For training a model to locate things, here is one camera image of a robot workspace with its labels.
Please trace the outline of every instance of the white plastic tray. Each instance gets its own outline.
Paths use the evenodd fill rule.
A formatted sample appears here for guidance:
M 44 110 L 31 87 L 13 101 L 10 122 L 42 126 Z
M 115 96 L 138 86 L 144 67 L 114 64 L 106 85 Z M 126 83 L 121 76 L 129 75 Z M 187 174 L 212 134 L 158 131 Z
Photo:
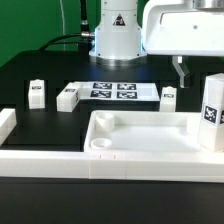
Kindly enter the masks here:
M 100 121 L 106 131 L 98 122 L 104 113 L 114 116 L 114 128 Z M 90 177 L 224 182 L 224 153 L 200 147 L 199 121 L 199 113 L 93 112 L 84 145 Z

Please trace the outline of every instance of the white box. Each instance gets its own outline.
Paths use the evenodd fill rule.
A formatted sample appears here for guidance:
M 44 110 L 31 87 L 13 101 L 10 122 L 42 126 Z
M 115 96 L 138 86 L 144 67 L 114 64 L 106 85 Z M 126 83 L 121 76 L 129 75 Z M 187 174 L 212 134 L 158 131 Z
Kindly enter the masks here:
M 176 111 L 177 89 L 173 87 L 164 87 L 160 101 L 160 112 Z
M 0 146 L 16 126 L 15 109 L 3 109 L 0 113 Z
M 80 100 L 81 83 L 70 82 L 57 96 L 57 111 L 72 112 Z
M 28 99 L 29 99 L 30 109 L 45 108 L 44 80 L 36 79 L 36 80 L 30 81 Z
M 206 78 L 199 143 L 211 151 L 224 150 L 224 74 Z

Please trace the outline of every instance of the white block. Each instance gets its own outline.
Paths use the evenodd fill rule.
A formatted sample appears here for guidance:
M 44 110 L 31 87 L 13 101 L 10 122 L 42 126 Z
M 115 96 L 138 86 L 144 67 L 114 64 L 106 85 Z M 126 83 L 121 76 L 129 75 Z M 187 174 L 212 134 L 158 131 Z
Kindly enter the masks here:
M 89 154 L 0 150 L 0 176 L 86 179 L 89 178 Z
M 29 108 L 42 109 L 45 108 L 45 86 L 44 80 L 32 80 L 29 87 Z
M 72 112 L 80 100 L 81 83 L 69 83 L 57 96 L 57 111 Z
M 164 87 L 160 101 L 160 112 L 176 111 L 177 89 L 173 87 Z
M 89 179 L 125 179 L 124 153 L 90 153 Z
M 0 146 L 16 126 L 15 109 L 3 109 L 0 113 Z
M 199 143 L 210 151 L 224 150 L 224 74 L 206 78 Z

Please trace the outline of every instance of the black surface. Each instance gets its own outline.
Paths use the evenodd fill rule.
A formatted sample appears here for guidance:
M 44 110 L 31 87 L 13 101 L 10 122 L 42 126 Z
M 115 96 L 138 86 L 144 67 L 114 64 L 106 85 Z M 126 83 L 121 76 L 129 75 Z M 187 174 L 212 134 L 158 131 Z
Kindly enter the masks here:
M 177 111 L 200 111 L 206 75 L 224 71 L 218 58 L 190 57 L 191 88 L 180 89 L 171 58 L 150 56 L 131 68 L 101 67 L 74 52 L 22 52 L 0 68 L 0 108 L 16 107 L 18 125 L 8 149 L 82 151 L 90 113 L 98 109 L 158 110 L 158 103 L 81 101 L 56 112 L 70 81 L 155 82 L 178 87 Z M 29 80 L 47 80 L 47 109 L 30 111 Z M 0 178 L 0 224 L 223 224 L 224 184 L 38 178 Z

